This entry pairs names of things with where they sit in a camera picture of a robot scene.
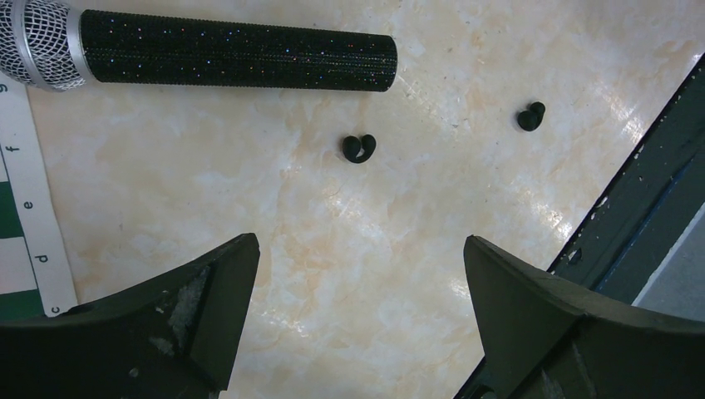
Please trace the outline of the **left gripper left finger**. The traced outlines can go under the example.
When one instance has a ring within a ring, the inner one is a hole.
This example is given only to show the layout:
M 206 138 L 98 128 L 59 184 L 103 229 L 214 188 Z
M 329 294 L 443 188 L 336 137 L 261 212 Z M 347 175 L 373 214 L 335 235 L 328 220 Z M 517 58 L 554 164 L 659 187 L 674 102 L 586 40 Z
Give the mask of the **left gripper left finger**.
M 2 323 L 2 397 L 218 397 L 229 386 L 259 256 L 255 234 L 241 234 L 54 318 Z

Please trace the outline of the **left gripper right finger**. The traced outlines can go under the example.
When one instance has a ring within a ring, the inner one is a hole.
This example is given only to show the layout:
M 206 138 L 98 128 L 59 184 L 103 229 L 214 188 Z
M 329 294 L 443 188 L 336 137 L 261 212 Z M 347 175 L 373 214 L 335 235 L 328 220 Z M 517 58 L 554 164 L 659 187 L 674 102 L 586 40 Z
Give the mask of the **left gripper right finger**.
M 607 298 L 479 236 L 464 262 L 484 357 L 459 397 L 703 397 L 703 323 Z

